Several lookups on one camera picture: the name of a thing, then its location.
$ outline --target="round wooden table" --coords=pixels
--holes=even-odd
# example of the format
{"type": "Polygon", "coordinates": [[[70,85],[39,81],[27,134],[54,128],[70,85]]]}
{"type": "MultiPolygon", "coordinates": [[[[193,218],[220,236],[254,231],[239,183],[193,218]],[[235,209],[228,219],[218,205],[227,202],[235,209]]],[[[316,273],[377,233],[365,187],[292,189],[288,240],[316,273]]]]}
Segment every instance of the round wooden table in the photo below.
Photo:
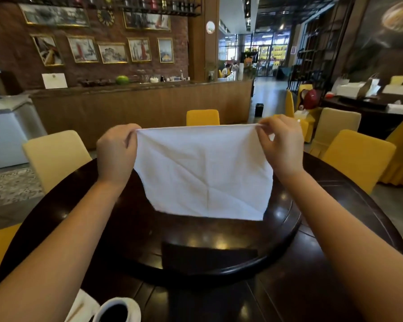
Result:
{"type": "MultiPolygon", "coordinates": [[[[309,154],[303,164],[341,205],[403,254],[403,239],[364,191],[309,154]]],[[[6,252],[0,281],[96,179],[94,160],[39,202],[6,252]]],[[[363,320],[278,179],[263,221],[251,222],[156,212],[133,172],[82,288],[100,304],[134,298],[143,321],[363,320]]]]}

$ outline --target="bar counter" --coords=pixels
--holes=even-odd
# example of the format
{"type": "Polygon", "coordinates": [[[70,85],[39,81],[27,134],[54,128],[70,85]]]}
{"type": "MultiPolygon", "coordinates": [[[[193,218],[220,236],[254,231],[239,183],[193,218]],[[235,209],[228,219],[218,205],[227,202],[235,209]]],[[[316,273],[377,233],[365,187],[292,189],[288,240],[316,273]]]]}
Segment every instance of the bar counter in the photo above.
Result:
{"type": "Polygon", "coordinates": [[[185,126],[192,109],[217,109],[221,124],[246,123],[251,88],[252,80],[185,80],[40,90],[30,97],[48,134],[75,130],[91,150],[112,126],[185,126]]]}

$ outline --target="framed painting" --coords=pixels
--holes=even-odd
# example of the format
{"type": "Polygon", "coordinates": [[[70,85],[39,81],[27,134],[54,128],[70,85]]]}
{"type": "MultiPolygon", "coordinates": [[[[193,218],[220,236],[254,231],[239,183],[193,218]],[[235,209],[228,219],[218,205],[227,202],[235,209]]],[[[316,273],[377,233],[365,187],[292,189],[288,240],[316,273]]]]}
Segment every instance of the framed painting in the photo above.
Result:
{"type": "Polygon", "coordinates": [[[160,63],[174,63],[173,39],[157,38],[160,63]]]}
{"type": "Polygon", "coordinates": [[[19,4],[28,25],[89,27],[85,9],[53,5],[19,4]]]}
{"type": "Polygon", "coordinates": [[[76,63],[99,62],[94,37],[67,36],[76,63]]]}
{"type": "Polygon", "coordinates": [[[148,38],[136,37],[127,39],[133,62],[149,62],[151,60],[151,49],[148,38]]]}
{"type": "Polygon", "coordinates": [[[63,58],[52,35],[32,34],[31,38],[44,66],[62,66],[63,58]]]}
{"type": "Polygon", "coordinates": [[[125,43],[98,42],[97,45],[103,64],[129,62],[125,43]]]}
{"type": "Polygon", "coordinates": [[[171,31],[169,15],[123,11],[122,16],[126,29],[171,31]]]}

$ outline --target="green melon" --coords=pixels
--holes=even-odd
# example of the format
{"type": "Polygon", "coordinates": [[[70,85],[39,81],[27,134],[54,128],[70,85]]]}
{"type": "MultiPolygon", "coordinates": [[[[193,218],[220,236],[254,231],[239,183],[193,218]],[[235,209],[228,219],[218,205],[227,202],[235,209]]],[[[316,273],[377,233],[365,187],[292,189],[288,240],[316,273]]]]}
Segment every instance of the green melon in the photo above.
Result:
{"type": "Polygon", "coordinates": [[[125,85],[130,83],[130,80],[126,75],[119,75],[118,77],[116,77],[115,82],[118,85],[125,85]]]}

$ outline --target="brick wall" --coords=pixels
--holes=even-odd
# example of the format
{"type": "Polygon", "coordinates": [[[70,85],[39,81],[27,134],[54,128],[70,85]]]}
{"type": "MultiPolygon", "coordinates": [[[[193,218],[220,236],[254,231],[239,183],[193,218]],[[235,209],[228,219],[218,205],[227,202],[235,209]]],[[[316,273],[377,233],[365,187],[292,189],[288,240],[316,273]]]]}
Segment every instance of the brick wall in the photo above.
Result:
{"type": "Polygon", "coordinates": [[[171,16],[171,32],[149,30],[126,30],[122,13],[114,11],[115,23],[111,27],[102,25],[96,10],[87,10],[91,27],[46,27],[29,26],[17,4],[0,3],[0,70],[12,71],[22,88],[43,88],[42,73],[63,72],[70,87],[77,85],[77,79],[114,79],[117,75],[136,75],[137,70],[145,70],[148,75],[164,76],[188,75],[188,20],[186,17],[171,16]],[[30,37],[34,33],[48,33],[55,38],[65,65],[45,67],[30,37]],[[92,36],[97,42],[126,43],[128,64],[76,64],[66,35],[92,36]],[[148,37],[152,61],[132,64],[127,37],[148,37]],[[172,37],[174,64],[159,61],[157,37],[172,37]]]}

